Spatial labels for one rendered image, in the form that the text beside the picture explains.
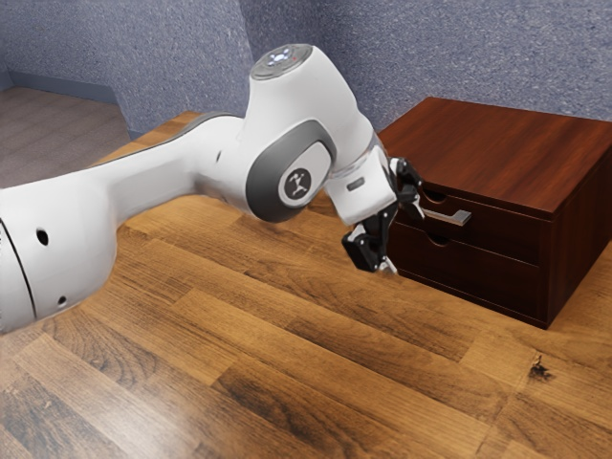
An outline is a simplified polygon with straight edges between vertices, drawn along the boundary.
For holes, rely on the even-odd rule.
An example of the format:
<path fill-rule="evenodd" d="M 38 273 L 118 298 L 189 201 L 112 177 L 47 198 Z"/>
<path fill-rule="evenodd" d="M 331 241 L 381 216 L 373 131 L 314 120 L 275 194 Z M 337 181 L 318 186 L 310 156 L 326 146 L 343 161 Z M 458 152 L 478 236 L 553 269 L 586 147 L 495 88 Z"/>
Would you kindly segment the dark brown wooden drawer cabinet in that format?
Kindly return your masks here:
<path fill-rule="evenodd" d="M 612 121 L 427 98 L 380 137 L 423 178 L 400 275 L 549 327 L 612 241 Z"/>

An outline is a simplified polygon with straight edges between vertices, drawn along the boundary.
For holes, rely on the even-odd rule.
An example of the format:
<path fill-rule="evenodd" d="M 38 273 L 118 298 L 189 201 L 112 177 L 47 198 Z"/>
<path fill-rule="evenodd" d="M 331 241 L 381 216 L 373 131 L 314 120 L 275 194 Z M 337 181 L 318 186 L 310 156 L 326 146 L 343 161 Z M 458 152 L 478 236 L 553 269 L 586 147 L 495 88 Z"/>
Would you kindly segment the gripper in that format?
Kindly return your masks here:
<path fill-rule="evenodd" d="M 422 178 L 405 158 L 391 158 L 389 167 L 396 185 L 396 201 L 355 225 L 341 240 L 354 266 L 362 271 L 396 274 L 397 268 L 387 254 L 390 226 L 402 210 L 413 220 L 424 220 L 419 188 Z"/>

